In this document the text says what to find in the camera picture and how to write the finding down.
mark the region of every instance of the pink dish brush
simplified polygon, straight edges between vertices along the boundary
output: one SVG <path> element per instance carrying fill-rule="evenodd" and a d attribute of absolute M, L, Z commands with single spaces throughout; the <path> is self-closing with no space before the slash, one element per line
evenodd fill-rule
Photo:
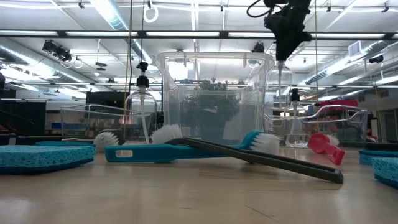
<path fill-rule="evenodd" d="M 308 146 L 317 154 L 328 154 L 329 159 L 336 165 L 340 165 L 343 160 L 344 150 L 341 150 L 337 145 L 339 141 L 331 135 L 313 134 L 308 142 Z"/>

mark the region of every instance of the clear plastic bin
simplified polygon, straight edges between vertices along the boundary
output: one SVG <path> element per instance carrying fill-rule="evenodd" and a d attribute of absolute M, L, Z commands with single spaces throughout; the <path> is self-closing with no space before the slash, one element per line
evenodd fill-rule
<path fill-rule="evenodd" d="M 163 75 L 164 124 L 180 125 L 184 136 L 221 144 L 236 144 L 249 131 L 263 130 L 271 55 L 168 52 L 155 63 Z"/>
<path fill-rule="evenodd" d="M 319 109 L 317 113 L 311 116 L 297 117 L 293 116 L 270 116 L 265 114 L 266 130 L 280 136 L 286 140 L 290 134 L 288 132 L 292 123 L 301 122 L 301 134 L 295 134 L 294 138 L 297 144 L 303 143 L 306 146 L 311 134 L 330 134 L 339 141 L 365 142 L 366 126 L 368 121 L 368 111 L 355 106 L 346 105 L 326 105 Z"/>
<path fill-rule="evenodd" d="M 155 128 L 152 114 L 145 114 L 150 133 Z M 145 142 L 141 112 L 123 108 L 95 104 L 61 107 L 61 124 L 63 138 L 94 139 L 105 129 L 119 129 L 127 143 Z"/>

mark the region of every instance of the white bristles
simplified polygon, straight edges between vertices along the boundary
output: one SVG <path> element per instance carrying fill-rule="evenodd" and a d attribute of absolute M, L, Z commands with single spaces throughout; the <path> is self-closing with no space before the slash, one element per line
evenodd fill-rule
<path fill-rule="evenodd" d="M 95 151 L 104 152 L 106 146 L 119 145 L 119 138 L 112 132 L 99 133 L 94 139 Z"/>
<path fill-rule="evenodd" d="M 153 144 L 164 144 L 170 140 L 182 138 L 181 128 L 177 124 L 165 125 L 152 133 Z"/>
<path fill-rule="evenodd" d="M 280 139 L 273 134 L 258 134 L 251 143 L 250 149 L 253 151 L 276 154 L 279 148 Z"/>
<path fill-rule="evenodd" d="M 339 140 L 336 137 L 334 137 L 334 136 L 329 134 L 328 138 L 329 138 L 330 144 L 332 146 L 338 146 L 339 145 L 340 142 L 339 142 Z"/>

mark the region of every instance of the table surface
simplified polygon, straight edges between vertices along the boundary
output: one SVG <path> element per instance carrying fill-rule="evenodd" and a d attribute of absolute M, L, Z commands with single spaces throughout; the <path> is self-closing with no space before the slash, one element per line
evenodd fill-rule
<path fill-rule="evenodd" d="M 279 154 L 334 166 L 307 149 Z M 347 151 L 343 185 L 234 158 L 0 176 L 0 223 L 397 223 L 398 190 Z"/>

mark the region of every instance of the green plant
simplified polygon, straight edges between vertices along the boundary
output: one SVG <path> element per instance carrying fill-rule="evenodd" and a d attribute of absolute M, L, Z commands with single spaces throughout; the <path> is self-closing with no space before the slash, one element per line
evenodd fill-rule
<path fill-rule="evenodd" d="M 195 88 L 192 95 L 182 101 L 183 125 L 198 127 L 212 124 L 215 128 L 224 128 L 225 122 L 231 120 L 239 111 L 239 100 L 235 94 L 215 93 L 211 91 L 228 91 L 228 82 L 224 83 L 204 80 Z"/>

